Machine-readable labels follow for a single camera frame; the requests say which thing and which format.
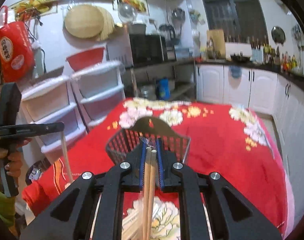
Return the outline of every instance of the red bag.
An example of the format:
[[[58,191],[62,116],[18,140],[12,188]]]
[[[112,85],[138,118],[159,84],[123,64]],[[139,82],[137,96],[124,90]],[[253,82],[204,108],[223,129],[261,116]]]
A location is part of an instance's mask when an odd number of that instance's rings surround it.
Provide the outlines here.
[[[5,19],[0,28],[0,61],[3,80],[15,82],[34,66],[34,56],[24,22],[8,21],[8,7],[4,8]]]

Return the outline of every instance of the floral pattern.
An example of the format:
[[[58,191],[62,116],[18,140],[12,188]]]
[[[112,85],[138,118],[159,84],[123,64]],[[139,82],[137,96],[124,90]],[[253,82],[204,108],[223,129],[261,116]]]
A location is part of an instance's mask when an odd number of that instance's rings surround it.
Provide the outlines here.
[[[197,106],[189,106],[187,117],[197,117],[201,114],[201,109],[199,109]]]
[[[140,200],[133,202],[133,208],[127,210],[123,219],[123,230],[134,225],[140,212]],[[162,202],[154,197],[150,239],[178,240],[181,238],[180,215],[178,208],[172,202]]]
[[[189,106],[191,102],[186,101],[173,101],[173,102],[167,102],[167,101],[150,101],[145,98],[133,98],[133,100],[125,101],[123,106],[124,108],[139,108],[139,107],[145,107],[152,110],[165,110],[165,109],[172,109],[172,108],[178,108],[179,106],[185,105]]]
[[[159,118],[166,122],[169,126],[179,125],[183,122],[183,114],[177,109],[165,110]]]
[[[242,106],[234,106],[231,107],[229,114],[235,121],[241,121],[246,125],[244,128],[244,133],[253,141],[252,143],[248,140],[246,141],[246,143],[249,142],[249,145],[246,146],[246,150],[250,151],[251,147],[256,147],[255,143],[259,143],[263,146],[269,146],[268,141],[266,140],[265,132],[260,126],[257,117],[254,116],[249,110]]]
[[[119,125],[122,128],[130,128],[132,127],[137,119],[140,119],[144,116],[152,116],[153,111],[147,110],[146,107],[129,107],[126,112],[123,112],[120,115]]]

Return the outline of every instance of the blue container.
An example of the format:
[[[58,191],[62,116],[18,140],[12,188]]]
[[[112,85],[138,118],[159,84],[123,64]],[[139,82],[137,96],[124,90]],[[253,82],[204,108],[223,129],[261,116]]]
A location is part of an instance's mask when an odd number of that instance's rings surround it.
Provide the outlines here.
[[[159,80],[159,98],[162,100],[168,100],[170,98],[170,89],[168,87],[167,78]]]

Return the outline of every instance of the black wire basket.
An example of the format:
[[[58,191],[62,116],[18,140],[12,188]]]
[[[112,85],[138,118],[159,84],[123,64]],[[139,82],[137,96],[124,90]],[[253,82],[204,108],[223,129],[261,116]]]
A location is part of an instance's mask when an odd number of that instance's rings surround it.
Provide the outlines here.
[[[107,143],[105,151],[114,164],[122,163],[127,153],[140,144],[140,137],[156,141],[162,138],[165,150],[174,152],[181,163],[187,163],[191,138],[175,133],[167,123],[153,116],[145,116],[133,127],[119,130]]]

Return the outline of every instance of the chopstick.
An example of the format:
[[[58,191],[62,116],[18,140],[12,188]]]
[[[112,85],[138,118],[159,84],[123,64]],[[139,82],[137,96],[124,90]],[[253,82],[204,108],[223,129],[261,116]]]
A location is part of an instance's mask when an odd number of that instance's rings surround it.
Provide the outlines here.
[[[156,150],[151,152],[151,169],[150,169],[150,189],[148,201],[148,223],[147,223],[147,240],[150,240],[153,204],[154,204],[154,191],[155,191],[155,172],[156,172]]]
[[[62,146],[62,152],[63,152],[65,169],[67,171],[69,181],[70,181],[70,183],[72,183],[73,182],[73,176],[72,176],[72,172],[71,172],[71,168],[70,168],[70,163],[69,163],[69,159],[68,159],[67,142],[65,140],[65,135],[64,135],[63,131],[60,132],[60,136],[61,136],[61,146]]]
[[[150,172],[151,172],[151,154],[152,148],[147,147],[145,168],[144,168],[144,188],[143,188],[143,240],[147,238],[148,228],[148,212],[149,212],[149,195],[150,195]]]
[[[151,147],[147,147],[144,166],[142,240],[150,240],[156,171],[156,150],[152,150]],[[131,226],[125,226],[125,229],[122,232],[122,240],[132,239],[135,237],[135,235],[139,236],[139,220],[140,219],[136,218]]]

